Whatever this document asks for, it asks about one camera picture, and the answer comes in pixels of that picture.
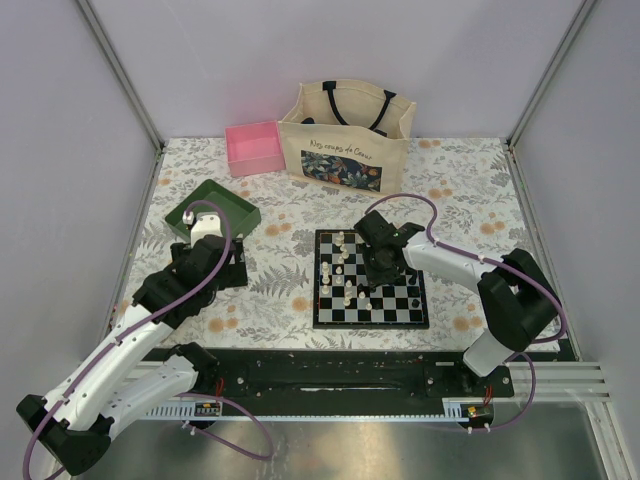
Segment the black white chess board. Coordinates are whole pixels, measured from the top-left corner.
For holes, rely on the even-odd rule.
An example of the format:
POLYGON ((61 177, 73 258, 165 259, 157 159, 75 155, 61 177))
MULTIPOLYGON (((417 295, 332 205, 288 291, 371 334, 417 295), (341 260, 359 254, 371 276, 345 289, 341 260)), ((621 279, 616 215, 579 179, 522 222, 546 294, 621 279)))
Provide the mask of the black white chess board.
POLYGON ((394 284, 371 288, 366 279, 363 241, 353 230, 344 231, 344 242, 337 239, 339 230, 315 232, 314 288, 312 325, 315 329, 427 329, 429 316, 423 274, 410 271, 394 284), (349 253, 340 263, 343 251, 349 253), (322 264, 330 267, 330 292, 322 294, 322 264), (344 306, 345 295, 351 303, 344 306), (420 306, 413 308, 413 299, 420 306), (371 302, 372 310, 366 309, 371 302))

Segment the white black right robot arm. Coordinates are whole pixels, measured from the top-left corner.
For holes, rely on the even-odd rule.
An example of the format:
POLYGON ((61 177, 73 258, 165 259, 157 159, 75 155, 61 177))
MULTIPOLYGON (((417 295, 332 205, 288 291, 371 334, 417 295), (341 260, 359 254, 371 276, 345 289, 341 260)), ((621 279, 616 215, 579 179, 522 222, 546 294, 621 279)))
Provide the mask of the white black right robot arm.
POLYGON ((456 386, 466 395, 480 394, 499 365, 542 342, 539 335, 552 320, 560 318, 566 325, 556 294, 522 249, 496 260, 448 245, 413 226, 378 233, 359 228, 357 233, 365 244, 370 287, 391 284, 414 270, 446 278, 479 296, 487 329, 466 349, 465 365, 455 371, 456 386))

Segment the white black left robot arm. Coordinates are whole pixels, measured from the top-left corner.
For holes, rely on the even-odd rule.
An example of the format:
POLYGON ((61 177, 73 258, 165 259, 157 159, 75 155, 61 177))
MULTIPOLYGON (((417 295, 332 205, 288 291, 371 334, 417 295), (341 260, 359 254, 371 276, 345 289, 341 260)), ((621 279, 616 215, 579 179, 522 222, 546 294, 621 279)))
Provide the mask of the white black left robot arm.
POLYGON ((171 247, 171 263, 147 276, 132 303, 99 346, 58 386, 30 394, 16 411, 32 432, 22 474, 41 444, 71 476, 82 474, 106 453, 131 423, 174 396, 205 395, 221 384, 218 360, 195 342, 175 347, 155 371, 129 386, 127 375, 185 320, 211 305, 217 293, 246 282, 230 222, 210 205, 183 214, 187 243, 171 247))

